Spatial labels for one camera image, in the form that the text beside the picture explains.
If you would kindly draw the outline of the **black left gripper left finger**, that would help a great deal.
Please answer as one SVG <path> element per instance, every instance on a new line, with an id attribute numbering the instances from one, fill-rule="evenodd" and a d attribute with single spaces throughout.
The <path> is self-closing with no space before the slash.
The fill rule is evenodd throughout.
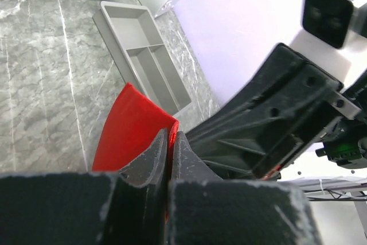
<path id="1" fill-rule="evenodd" d="M 4 173 L 2 244 L 163 244 L 167 130 L 117 172 Z"/>

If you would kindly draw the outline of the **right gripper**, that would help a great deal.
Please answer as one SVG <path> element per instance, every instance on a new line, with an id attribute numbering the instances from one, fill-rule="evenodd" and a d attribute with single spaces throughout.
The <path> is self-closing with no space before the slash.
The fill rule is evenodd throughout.
<path id="1" fill-rule="evenodd" d="M 329 97 L 342 84 L 284 44 L 216 114 L 187 133 L 212 168 L 266 179 L 288 166 L 339 120 Z M 344 93 L 361 112 L 341 119 L 315 151 L 345 169 L 366 168 L 366 73 Z"/>

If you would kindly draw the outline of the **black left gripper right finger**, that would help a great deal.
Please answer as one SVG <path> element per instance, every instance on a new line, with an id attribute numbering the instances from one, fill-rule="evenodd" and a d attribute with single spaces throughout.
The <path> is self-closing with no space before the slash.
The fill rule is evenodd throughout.
<path id="1" fill-rule="evenodd" d="M 321 244 L 310 204 L 295 185 L 223 180 L 175 139 L 168 244 Z"/>

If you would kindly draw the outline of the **red first aid kit pouch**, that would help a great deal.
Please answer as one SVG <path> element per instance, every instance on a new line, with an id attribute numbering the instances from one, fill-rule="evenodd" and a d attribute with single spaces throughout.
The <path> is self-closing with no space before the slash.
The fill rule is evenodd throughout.
<path id="1" fill-rule="evenodd" d="M 116 98 L 97 146 L 93 171 L 116 171 L 143 153 L 158 132 L 167 129 L 172 167 L 179 121 L 127 83 Z"/>

